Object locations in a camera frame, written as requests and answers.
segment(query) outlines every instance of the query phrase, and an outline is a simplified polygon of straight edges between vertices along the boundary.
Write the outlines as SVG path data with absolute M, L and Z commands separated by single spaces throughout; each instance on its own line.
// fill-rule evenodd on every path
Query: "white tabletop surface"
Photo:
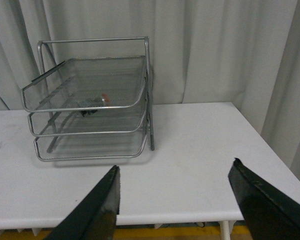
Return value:
M 0 229 L 55 227 L 113 164 L 117 225 L 242 220 L 234 158 L 300 203 L 300 182 L 231 103 L 155 105 L 156 150 L 115 160 L 39 161 L 27 114 L 0 111 Z

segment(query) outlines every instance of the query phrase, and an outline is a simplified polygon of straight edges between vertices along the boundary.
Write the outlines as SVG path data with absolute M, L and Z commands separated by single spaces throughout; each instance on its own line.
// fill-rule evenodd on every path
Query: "wire mesh desk organizer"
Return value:
M 49 44 L 144 41 L 144 55 L 71 58 L 56 64 Z M 42 46 L 55 67 L 45 72 Z M 149 38 L 39 41 L 41 76 L 21 90 L 37 157 L 44 162 L 134 158 L 150 137 Z

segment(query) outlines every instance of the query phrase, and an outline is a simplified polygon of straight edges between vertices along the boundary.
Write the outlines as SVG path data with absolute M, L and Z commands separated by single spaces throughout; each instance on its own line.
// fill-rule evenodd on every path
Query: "curtain fold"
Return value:
M 22 109 L 38 40 L 138 36 L 155 104 L 232 102 L 300 179 L 300 0 L 0 0 L 0 110 Z M 57 63 L 144 54 L 142 41 L 51 49 Z

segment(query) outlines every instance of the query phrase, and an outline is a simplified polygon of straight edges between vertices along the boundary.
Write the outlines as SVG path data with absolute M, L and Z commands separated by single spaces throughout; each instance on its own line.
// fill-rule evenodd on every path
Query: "metal paper tray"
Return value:
M 129 108 L 146 85 L 146 58 L 70 59 L 22 89 L 28 112 Z
M 101 133 L 37 137 L 37 157 L 44 162 L 134 158 L 139 156 L 147 139 L 147 121 L 129 133 Z
M 78 134 L 131 133 L 141 127 L 147 112 L 146 97 L 135 106 L 87 111 L 30 113 L 30 132 L 36 137 Z

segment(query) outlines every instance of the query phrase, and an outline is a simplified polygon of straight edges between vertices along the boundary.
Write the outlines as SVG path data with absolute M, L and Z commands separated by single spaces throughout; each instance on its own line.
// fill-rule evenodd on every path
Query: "yellow floor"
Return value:
M 5 231 L 0 240 L 40 240 L 50 233 L 49 230 L 42 230 L 38 236 L 34 236 L 32 231 L 25 230 L 21 233 L 17 231 Z M 166 227 L 166 228 L 134 228 L 117 229 L 114 239 L 118 240 L 220 240 L 219 226 L 206 227 Z M 232 240 L 252 240 L 246 226 L 234 226 Z

